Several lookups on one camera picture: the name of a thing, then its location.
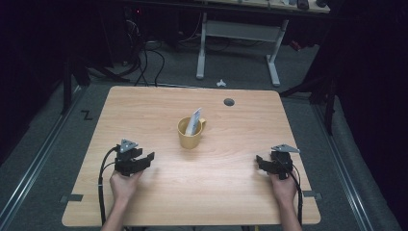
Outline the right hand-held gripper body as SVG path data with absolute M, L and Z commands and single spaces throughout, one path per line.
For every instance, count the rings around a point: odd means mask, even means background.
M 271 173 L 277 174 L 280 180 L 287 179 L 289 174 L 293 171 L 292 153 L 299 154 L 300 150 L 287 144 L 279 144 L 271 148 Z

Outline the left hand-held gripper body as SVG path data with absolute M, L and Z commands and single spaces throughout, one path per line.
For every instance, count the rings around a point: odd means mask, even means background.
M 136 142 L 122 139 L 116 151 L 115 170 L 124 176 L 130 176 L 140 171 L 136 170 L 136 161 L 138 158 L 132 159 L 130 156 L 131 149 L 133 148 L 138 148 Z

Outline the yellow cup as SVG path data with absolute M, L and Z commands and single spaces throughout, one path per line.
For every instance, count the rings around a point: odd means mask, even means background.
M 195 133 L 191 136 L 186 135 L 186 129 L 189 125 L 190 119 L 188 117 L 182 118 L 177 125 L 178 135 L 179 135 L 179 142 L 183 148 L 186 149 L 194 149 L 196 148 L 201 140 L 201 134 L 205 128 L 206 120 L 204 118 L 200 118 L 198 120 L 198 124 L 195 130 Z

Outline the person's left hand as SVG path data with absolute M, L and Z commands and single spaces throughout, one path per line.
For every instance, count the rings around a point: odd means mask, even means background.
M 129 202 L 137 191 L 141 176 L 142 171 L 134 173 L 131 176 L 124 176 L 118 171 L 114 171 L 110 179 L 110 184 L 115 201 Z

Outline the person's right hand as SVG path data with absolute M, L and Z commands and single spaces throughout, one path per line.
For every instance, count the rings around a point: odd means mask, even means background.
M 295 181 L 292 179 L 292 177 L 281 180 L 276 174 L 270 173 L 268 176 L 271 180 L 273 194 L 278 204 L 293 204 L 297 189 Z

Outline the dark stand legs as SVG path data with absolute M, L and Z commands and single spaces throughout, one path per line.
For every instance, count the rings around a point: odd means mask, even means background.
M 311 104 L 325 104 L 323 125 L 326 132 L 331 135 L 336 85 L 336 57 L 327 49 L 321 47 L 307 71 L 303 82 L 289 90 L 280 92 L 280 96 L 288 97 L 297 92 L 310 92 L 309 102 Z

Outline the black metal stand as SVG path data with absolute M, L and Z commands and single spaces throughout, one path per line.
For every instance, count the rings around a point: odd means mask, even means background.
M 68 57 L 64 62 L 64 100 L 62 114 L 65 115 L 71 107 L 72 102 L 72 79 L 75 79 L 79 86 L 87 87 L 90 84 L 86 59 L 80 56 Z

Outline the metal floor rail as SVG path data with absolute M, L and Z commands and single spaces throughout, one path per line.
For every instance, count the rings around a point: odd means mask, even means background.
M 87 87 L 77 86 L 64 106 L 64 88 L 60 87 L 29 123 L 11 156 L 0 166 L 0 231 L 6 231 L 25 196 L 46 163 L 57 136 L 73 107 Z
M 315 117 L 319 121 L 319 127 L 324 134 L 326 142 L 328 143 L 330 154 L 334 161 L 335 170 L 338 174 L 340 182 L 342 184 L 345 197 L 351 208 L 353 216 L 355 217 L 360 231 L 373 231 L 373 226 L 368 216 L 368 213 L 362 203 L 360 194 L 357 192 L 350 174 L 344 164 L 344 160 L 341 156 L 340 149 L 338 148 L 334 138 L 327 132 L 324 123 L 324 115 L 320 106 L 312 105 L 312 110 Z

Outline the white metal desk frame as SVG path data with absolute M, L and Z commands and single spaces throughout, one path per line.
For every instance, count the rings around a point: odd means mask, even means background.
M 277 73 L 275 59 L 281 46 L 281 42 L 286 34 L 288 24 L 288 19 L 284 19 L 280 26 L 211 20 L 208 19 L 207 15 L 204 13 L 201 22 L 200 49 L 197 59 L 196 78 L 201 80 L 205 75 L 207 37 L 246 39 L 272 42 L 274 44 L 271 53 L 266 55 L 266 61 L 271 82 L 275 87 L 279 87 L 281 83 Z

